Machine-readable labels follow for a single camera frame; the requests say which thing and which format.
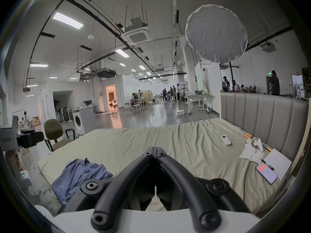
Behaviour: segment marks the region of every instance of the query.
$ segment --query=monitor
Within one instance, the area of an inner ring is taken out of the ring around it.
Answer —
[[[90,104],[92,104],[92,100],[83,101],[83,103],[85,103],[85,105],[90,105]]]

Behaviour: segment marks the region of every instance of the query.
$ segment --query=upholstered headboard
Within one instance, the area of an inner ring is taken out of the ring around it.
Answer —
[[[309,104],[264,94],[223,92],[220,117],[293,161],[305,134]]]

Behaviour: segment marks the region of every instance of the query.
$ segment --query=white game controller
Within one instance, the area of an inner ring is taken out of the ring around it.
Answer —
[[[258,139],[254,142],[254,146],[259,147],[260,152],[263,153],[264,149],[263,149],[263,145],[262,145],[262,142],[261,142],[260,138],[258,138]]]
[[[252,146],[252,139],[247,139],[245,142],[245,147],[252,153],[256,153],[256,149]]]

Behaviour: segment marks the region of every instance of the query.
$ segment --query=concrete floor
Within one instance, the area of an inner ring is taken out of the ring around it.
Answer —
[[[121,110],[110,115],[99,115],[96,116],[96,118],[99,128],[144,128],[206,120],[216,118],[218,115],[213,111],[209,114],[206,111],[198,111],[198,108],[199,107],[195,106],[190,107],[192,114],[189,115],[188,106],[185,102],[177,103],[176,101],[166,101],[164,104],[162,102],[156,104],[152,108],[139,111],[138,114],[133,114],[133,112],[128,110]],[[175,113],[177,110],[184,110],[185,114],[176,116]],[[65,129],[73,128],[76,130],[74,122],[62,124],[62,126],[64,128],[64,134],[59,140],[67,138],[65,135]],[[44,131],[42,125],[38,126],[36,130]],[[73,139],[72,132],[69,132],[69,138]],[[38,204],[44,206],[53,216],[55,216],[61,207],[61,204],[56,199],[51,188],[48,187],[38,169],[38,161],[50,153],[51,152],[43,141],[36,146],[31,147],[30,152],[26,155],[23,154],[21,158],[33,183],[32,186],[24,190],[25,195],[34,205]]]

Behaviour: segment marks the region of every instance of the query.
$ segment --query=office chair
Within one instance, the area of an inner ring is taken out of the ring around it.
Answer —
[[[44,131],[47,139],[45,138],[44,141],[46,145],[48,146],[49,150],[51,152],[61,148],[62,146],[65,146],[67,143],[72,142],[76,139],[76,133],[74,129],[66,129],[65,133],[68,139],[63,139],[60,142],[57,142],[57,138],[60,138],[64,131],[60,124],[60,122],[56,119],[49,119],[44,124]],[[69,139],[68,131],[73,132],[73,140]]]

